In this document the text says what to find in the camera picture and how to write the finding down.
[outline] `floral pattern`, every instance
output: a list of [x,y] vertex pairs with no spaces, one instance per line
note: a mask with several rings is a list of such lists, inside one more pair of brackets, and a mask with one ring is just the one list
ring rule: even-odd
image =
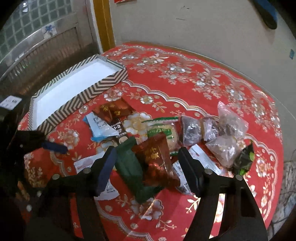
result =
[[[114,139],[100,143],[91,141],[89,127],[82,121],[96,106],[109,100],[124,98],[136,110],[121,121],[129,130],[128,136],[135,136],[137,143],[147,138],[143,120],[182,114],[198,119],[208,114],[217,115],[216,105],[221,100],[249,123],[248,134],[240,147],[252,140],[255,160],[244,179],[268,225],[276,207],[283,168],[280,122],[271,98],[238,74],[213,67],[218,64],[190,54],[183,55],[165,48],[124,45],[106,52],[107,55],[127,67],[128,79],[84,104],[48,135],[48,140],[67,145],[67,154],[38,149],[27,155],[25,168],[30,172],[30,182],[41,186],[54,173],[74,175],[73,163],[76,160],[117,145]],[[21,121],[19,129],[27,128],[27,117]],[[233,177],[227,170],[223,169],[223,173]],[[107,233],[120,231],[125,236],[147,241],[181,241],[184,238],[198,207],[196,196],[164,189],[154,199],[138,204],[116,171],[111,173],[110,180],[120,196],[97,203]],[[210,237],[218,234],[224,201],[225,196],[220,195]],[[72,217],[75,234],[79,236],[81,228],[74,211]]]

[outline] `grid patterned glass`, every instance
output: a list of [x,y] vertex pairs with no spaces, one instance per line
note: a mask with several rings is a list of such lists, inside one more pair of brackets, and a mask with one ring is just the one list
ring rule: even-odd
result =
[[0,60],[30,34],[71,12],[70,0],[23,1],[0,31]]

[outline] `green snack wrapper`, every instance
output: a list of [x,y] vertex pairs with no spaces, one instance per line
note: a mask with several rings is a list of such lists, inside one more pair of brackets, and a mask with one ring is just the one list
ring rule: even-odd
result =
[[244,148],[233,163],[234,174],[245,175],[251,168],[255,159],[253,143]]
[[115,168],[130,191],[135,195],[136,201],[142,204],[159,193],[163,187],[144,186],[142,167],[135,153],[131,150],[134,145],[137,145],[136,139],[130,137],[116,147],[118,158]]

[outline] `gray wall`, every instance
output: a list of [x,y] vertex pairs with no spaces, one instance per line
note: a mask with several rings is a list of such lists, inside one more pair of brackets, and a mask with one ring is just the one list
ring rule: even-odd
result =
[[140,40],[194,51],[246,74],[296,116],[296,40],[278,15],[268,29],[248,0],[110,1],[116,44]]

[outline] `yellow wooden door frame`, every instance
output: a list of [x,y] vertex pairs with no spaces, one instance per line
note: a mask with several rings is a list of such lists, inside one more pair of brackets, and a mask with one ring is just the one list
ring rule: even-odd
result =
[[115,47],[109,0],[93,0],[93,3],[101,45],[105,52]]

